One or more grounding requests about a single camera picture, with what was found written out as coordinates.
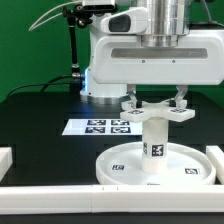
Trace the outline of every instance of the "white block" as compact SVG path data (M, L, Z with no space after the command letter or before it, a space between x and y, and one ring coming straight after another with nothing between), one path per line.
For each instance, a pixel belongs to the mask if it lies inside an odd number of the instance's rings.
M206 155L216 168L216 176L224 185L224 153L218 146L207 146Z
M10 147L0 148L0 181L12 165L12 150Z

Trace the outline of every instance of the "circular platform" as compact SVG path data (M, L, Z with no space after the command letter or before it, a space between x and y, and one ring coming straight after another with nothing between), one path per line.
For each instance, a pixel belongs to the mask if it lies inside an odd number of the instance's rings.
M167 170L163 174L142 170L143 143L127 143L103 152L96 161L100 184L197 185L214 184L216 171L205 154L168 143Z

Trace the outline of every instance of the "green wall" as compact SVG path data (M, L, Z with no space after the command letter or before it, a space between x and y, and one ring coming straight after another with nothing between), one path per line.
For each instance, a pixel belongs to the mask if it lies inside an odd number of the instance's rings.
M1 0L0 9L0 101L13 88L26 84L45 83L70 73L70 46L66 21L59 17L40 29L29 32L30 25L52 7L66 0ZM224 23L224 1L209 3L214 20ZM200 3L193 3L191 19L206 20ZM78 30L78 53L84 70L89 61L88 29ZM224 107L221 87L191 87L202 91ZM39 91L29 88L23 91Z

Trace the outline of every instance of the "white cylinder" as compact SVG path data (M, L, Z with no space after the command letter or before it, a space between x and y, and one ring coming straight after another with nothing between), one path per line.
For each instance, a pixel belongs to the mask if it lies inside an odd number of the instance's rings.
M166 172L168 122L164 118L152 118L143 122L142 169L145 172Z

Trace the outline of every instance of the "black table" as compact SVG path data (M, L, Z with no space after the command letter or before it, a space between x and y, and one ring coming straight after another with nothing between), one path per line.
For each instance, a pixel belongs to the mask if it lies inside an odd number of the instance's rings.
M138 98L160 102L174 92L139 92ZM170 122L169 142L205 151L206 145L224 149L224 110L200 93L189 92L194 119ZM98 184L95 161L104 150L141 136L62 136L70 118L116 119L120 105L81 102L68 93L18 93L0 104L0 147L13 150L13 165L1 186ZM223 223L215 213L103 213L3 215L0 223Z

